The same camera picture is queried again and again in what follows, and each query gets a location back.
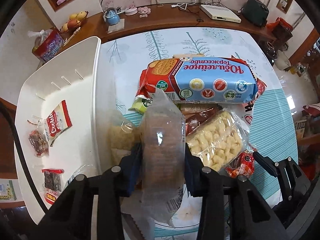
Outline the red white cookie packet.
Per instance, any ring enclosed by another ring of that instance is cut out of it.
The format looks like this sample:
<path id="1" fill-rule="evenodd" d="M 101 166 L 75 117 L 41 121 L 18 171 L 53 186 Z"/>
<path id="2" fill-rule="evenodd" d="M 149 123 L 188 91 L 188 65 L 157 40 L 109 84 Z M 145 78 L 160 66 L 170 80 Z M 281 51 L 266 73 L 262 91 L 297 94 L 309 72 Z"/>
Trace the red white cookie packet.
<path id="1" fill-rule="evenodd" d="M 44 129 L 49 146 L 52 147 L 57 137 L 72 126 L 66 101 L 62 100 L 44 122 Z"/>

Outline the white red apple chips bag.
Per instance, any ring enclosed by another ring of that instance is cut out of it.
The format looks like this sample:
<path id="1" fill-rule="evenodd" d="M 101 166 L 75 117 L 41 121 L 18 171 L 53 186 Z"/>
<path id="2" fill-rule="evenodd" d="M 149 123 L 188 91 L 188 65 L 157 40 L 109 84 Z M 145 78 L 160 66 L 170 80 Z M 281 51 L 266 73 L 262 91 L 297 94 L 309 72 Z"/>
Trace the white red apple chips bag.
<path id="1" fill-rule="evenodd" d="M 266 83 L 264 81 L 257 79 L 257 93 L 255 94 L 255 97 L 253 100 L 251 100 L 248 103 L 244 103 L 242 105 L 242 114 L 241 118 L 244 120 L 244 122 L 250 127 L 253 121 L 253 107 L 254 103 L 257 101 L 257 99 L 264 93 L 266 90 Z"/>

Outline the dark ceramic jar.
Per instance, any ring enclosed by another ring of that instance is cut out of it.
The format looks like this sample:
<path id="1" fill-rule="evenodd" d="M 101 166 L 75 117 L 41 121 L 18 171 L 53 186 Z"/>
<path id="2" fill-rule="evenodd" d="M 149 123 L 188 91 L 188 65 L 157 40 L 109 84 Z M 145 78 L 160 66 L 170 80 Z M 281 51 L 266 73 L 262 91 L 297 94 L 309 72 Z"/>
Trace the dark ceramic jar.
<path id="1" fill-rule="evenodd" d="M 263 53 L 267 57 L 267 59 L 268 59 L 269 63 L 271 64 L 271 66 L 273 66 L 275 61 L 276 61 L 276 59 L 278 58 L 277 52 L 276 52 L 273 44 L 271 42 L 268 42 L 268 41 L 260 41 L 259 42 L 259 47 L 261 48 L 261 50 L 263 51 Z"/>

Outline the large clear blue snack bag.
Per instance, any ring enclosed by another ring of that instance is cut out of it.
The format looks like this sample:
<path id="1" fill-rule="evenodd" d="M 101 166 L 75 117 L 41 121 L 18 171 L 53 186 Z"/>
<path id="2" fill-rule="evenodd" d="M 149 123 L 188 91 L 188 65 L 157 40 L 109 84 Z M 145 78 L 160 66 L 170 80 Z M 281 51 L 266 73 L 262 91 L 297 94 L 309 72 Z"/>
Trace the large clear blue snack bag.
<path id="1" fill-rule="evenodd" d="M 66 181 L 65 183 L 65 188 L 73 181 L 73 179 L 80 175 L 83 174 L 87 178 L 96 176 L 98 174 L 97 169 L 94 165 L 82 165 L 80 166 L 72 175 L 71 177 Z"/>

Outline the orange red snack packet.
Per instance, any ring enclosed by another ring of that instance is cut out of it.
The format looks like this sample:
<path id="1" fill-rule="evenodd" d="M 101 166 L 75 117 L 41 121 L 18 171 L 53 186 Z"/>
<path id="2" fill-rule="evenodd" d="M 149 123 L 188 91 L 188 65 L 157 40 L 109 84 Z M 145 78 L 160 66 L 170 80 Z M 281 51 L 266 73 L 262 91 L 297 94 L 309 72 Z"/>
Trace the orange red snack packet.
<path id="1" fill-rule="evenodd" d="M 253 152 L 241 152 L 228 166 L 225 171 L 231 178 L 236 178 L 239 175 L 250 178 L 254 173 L 254 158 Z"/>

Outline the clear bag puffed corn snacks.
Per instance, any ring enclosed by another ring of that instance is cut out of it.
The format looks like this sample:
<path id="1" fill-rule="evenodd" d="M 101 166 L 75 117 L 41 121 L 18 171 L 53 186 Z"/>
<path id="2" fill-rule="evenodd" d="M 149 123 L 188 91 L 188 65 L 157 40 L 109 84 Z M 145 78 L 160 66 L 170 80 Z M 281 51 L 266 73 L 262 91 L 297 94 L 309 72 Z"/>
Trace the clear bag puffed corn snacks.
<path id="1" fill-rule="evenodd" d="M 204 166 L 220 172 L 248 148 L 248 130 L 233 111 L 225 108 L 187 135 L 186 142 Z"/>

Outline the green snack packet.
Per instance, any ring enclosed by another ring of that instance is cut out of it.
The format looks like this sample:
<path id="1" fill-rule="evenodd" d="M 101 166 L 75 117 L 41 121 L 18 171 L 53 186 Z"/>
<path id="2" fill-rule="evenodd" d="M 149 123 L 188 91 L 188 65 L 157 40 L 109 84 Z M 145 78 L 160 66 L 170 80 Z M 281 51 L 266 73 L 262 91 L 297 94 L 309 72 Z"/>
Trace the green snack packet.
<path id="1" fill-rule="evenodd" d="M 141 115 L 144 115 L 148 106 L 152 103 L 151 99 L 136 98 L 132 106 L 129 108 L 131 111 L 135 111 Z"/>

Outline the red gift bag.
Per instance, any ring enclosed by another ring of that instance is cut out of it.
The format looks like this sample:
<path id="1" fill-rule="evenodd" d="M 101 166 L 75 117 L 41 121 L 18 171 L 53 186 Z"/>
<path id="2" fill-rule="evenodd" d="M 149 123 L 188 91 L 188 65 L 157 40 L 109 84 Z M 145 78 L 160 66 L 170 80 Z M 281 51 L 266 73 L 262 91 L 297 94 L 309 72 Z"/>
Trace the red gift bag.
<path id="1" fill-rule="evenodd" d="M 278 17 L 275 22 L 268 23 L 266 28 L 275 36 L 274 47 L 281 47 L 290 38 L 293 37 L 293 26 L 287 23 L 283 18 Z"/>

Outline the bowl of fruit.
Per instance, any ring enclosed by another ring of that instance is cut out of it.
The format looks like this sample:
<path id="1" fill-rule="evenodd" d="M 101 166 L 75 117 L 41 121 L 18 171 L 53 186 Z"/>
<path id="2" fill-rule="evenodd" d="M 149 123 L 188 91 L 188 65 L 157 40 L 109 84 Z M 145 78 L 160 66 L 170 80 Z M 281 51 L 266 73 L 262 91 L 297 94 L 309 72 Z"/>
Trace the bowl of fruit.
<path id="1" fill-rule="evenodd" d="M 60 33 L 75 31 L 86 22 L 88 11 L 81 11 L 77 14 L 71 14 L 69 20 L 60 28 Z"/>

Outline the clear nut cluster packet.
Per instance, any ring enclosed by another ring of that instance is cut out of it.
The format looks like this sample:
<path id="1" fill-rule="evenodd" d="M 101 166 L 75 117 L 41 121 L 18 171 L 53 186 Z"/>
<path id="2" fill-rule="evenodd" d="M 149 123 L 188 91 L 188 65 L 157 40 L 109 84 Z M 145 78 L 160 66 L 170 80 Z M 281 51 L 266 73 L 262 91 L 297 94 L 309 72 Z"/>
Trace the clear nut cluster packet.
<path id="1" fill-rule="evenodd" d="M 49 154 L 49 145 L 44 129 L 44 123 L 38 121 L 37 123 L 27 120 L 27 123 L 33 127 L 28 135 L 29 142 L 35 151 L 35 156 L 38 158 Z"/>

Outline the pink small ornament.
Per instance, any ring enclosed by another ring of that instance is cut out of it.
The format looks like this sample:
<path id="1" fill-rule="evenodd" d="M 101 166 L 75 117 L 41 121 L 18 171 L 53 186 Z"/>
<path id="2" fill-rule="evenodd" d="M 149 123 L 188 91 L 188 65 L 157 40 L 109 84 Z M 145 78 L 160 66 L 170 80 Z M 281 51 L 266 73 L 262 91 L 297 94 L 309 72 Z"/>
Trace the pink small ornament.
<path id="1" fill-rule="evenodd" d="M 140 18 L 148 17 L 151 14 L 151 9 L 149 7 L 139 7 L 137 12 Z"/>

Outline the white plastic storage bin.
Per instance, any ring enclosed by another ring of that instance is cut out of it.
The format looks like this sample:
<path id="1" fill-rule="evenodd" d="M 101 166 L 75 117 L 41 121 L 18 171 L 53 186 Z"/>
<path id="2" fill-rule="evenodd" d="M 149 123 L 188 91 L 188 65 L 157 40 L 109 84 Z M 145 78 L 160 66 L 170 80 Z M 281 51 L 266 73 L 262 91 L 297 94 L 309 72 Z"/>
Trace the white plastic storage bin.
<path id="1" fill-rule="evenodd" d="M 16 172 L 35 223 L 55 200 L 44 188 L 44 170 L 61 170 L 65 184 L 80 167 L 101 174 L 112 165 L 107 140 L 116 108 L 115 77 L 100 38 L 89 37 L 48 61 L 23 84 L 15 126 Z"/>

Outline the clear bag brown cookies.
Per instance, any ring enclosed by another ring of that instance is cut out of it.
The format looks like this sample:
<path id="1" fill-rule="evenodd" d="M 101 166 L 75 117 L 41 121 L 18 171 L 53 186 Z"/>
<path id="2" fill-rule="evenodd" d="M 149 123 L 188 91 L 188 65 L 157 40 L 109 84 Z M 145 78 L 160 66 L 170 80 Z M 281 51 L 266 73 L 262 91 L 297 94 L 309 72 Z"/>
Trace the clear bag brown cookies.
<path id="1" fill-rule="evenodd" d="M 172 225 L 184 185 L 185 118 L 157 88 L 139 130 L 143 148 L 142 205 L 151 218 Z"/>

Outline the dark dates red-trim packet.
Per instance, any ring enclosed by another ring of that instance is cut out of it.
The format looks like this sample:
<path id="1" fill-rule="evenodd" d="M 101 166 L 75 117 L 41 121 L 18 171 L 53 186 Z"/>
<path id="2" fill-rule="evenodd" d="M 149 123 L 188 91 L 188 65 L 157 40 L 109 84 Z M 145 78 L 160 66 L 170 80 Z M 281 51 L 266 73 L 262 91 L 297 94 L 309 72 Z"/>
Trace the dark dates red-trim packet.
<path id="1" fill-rule="evenodd" d="M 45 168 L 41 171 L 44 175 L 44 198 L 48 204 L 53 205 L 63 190 L 61 178 L 64 170 Z"/>

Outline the brown chocolate snack packet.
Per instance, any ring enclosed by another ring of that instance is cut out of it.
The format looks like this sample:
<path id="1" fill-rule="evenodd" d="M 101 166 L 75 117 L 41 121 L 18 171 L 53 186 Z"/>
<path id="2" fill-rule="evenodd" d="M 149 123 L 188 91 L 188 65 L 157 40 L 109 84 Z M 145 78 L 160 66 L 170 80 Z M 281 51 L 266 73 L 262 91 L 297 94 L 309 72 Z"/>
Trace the brown chocolate snack packet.
<path id="1" fill-rule="evenodd" d="M 185 135 L 193 133 L 222 109 L 216 103 L 182 103 L 178 104 L 178 108 L 185 117 Z"/>

